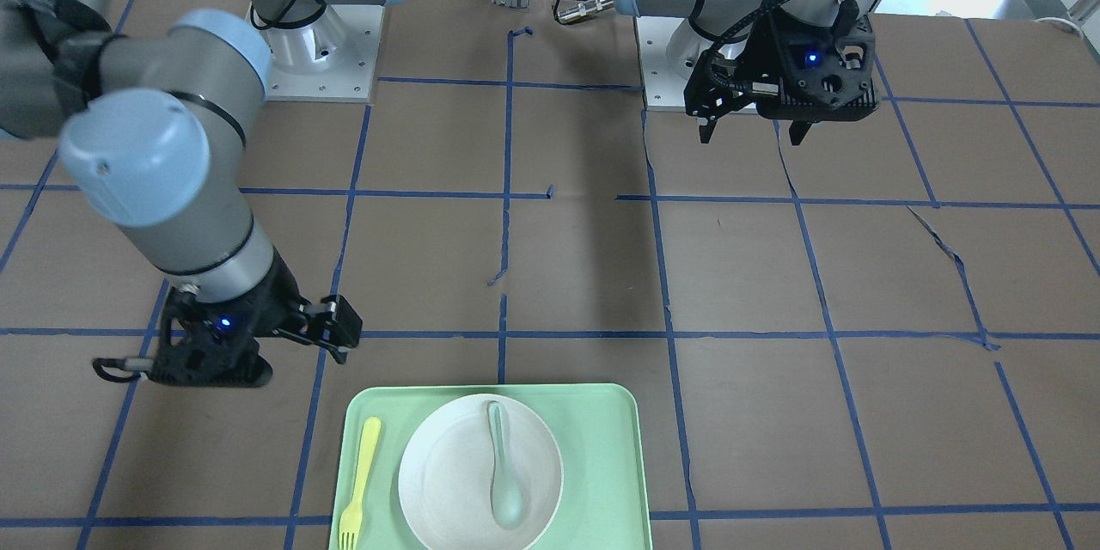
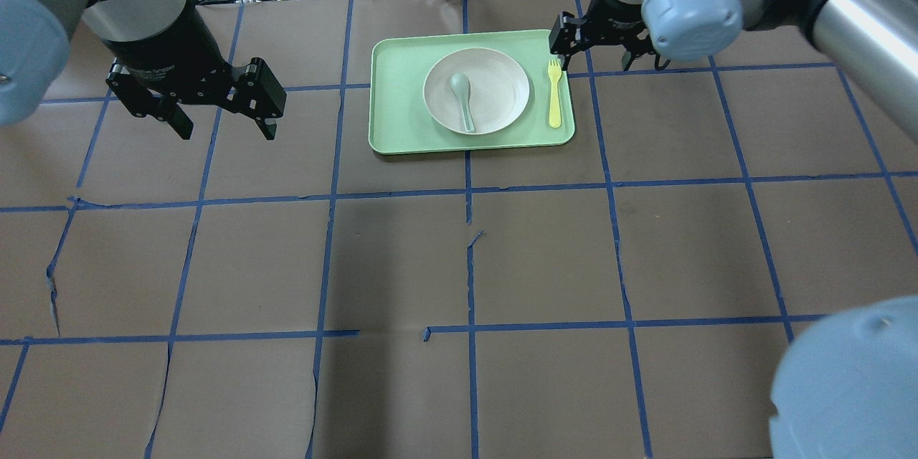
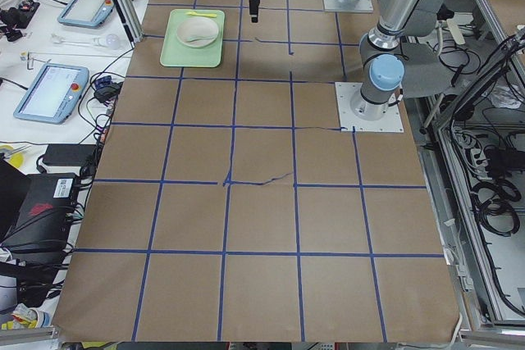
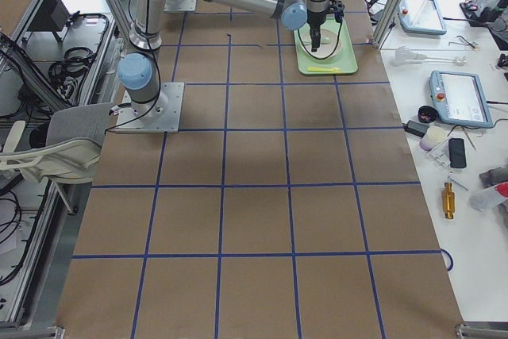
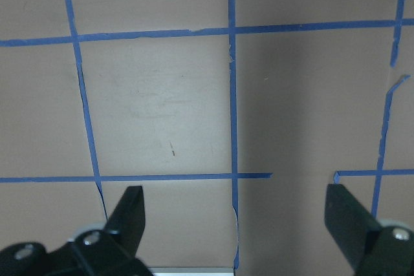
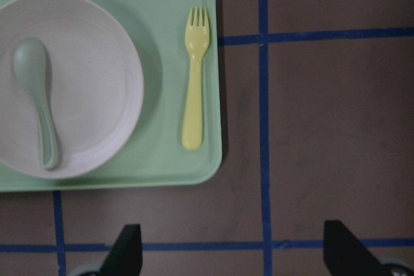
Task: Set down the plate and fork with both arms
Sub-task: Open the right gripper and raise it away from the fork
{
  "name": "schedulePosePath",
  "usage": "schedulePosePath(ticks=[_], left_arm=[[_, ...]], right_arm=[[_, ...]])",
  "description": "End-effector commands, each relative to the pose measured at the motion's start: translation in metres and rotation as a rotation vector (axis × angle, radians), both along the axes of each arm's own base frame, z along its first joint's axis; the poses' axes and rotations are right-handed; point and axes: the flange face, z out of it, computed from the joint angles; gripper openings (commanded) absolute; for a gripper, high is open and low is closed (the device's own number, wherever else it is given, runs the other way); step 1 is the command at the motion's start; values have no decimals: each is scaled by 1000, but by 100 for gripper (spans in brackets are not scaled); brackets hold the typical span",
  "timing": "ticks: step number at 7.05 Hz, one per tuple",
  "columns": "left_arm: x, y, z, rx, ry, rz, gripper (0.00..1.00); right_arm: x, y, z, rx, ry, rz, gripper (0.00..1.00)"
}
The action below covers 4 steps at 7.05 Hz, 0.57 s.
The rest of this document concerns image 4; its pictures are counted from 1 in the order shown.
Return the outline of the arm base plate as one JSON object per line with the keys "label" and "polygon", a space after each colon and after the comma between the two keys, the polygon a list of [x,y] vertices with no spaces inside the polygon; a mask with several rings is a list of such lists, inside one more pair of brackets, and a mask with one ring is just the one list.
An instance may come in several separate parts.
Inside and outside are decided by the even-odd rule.
{"label": "arm base plate", "polygon": [[162,83],[154,106],[133,102],[127,90],[123,103],[129,106],[118,110],[115,133],[177,133],[181,118],[184,83]]}
{"label": "arm base plate", "polygon": [[164,3],[165,13],[194,12],[197,0],[166,0]]}

